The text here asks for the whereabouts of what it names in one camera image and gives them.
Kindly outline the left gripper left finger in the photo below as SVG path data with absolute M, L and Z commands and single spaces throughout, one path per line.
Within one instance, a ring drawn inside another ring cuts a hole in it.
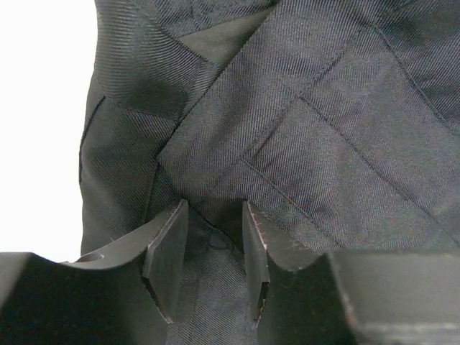
M 188 203 L 75 262 L 1 254 L 3 344 L 164 344 L 180 292 Z

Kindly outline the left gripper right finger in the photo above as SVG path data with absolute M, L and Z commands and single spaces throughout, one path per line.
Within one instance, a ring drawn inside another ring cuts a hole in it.
M 459 253 L 317 254 L 242 208 L 249 312 L 259 344 L 457 344 Z

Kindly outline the black pleated skirt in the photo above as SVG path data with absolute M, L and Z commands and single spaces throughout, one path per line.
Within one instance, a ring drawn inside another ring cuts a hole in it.
M 457 1 L 97 1 L 82 253 L 186 199 L 168 344 L 255 344 L 242 205 L 316 252 L 459 248 Z

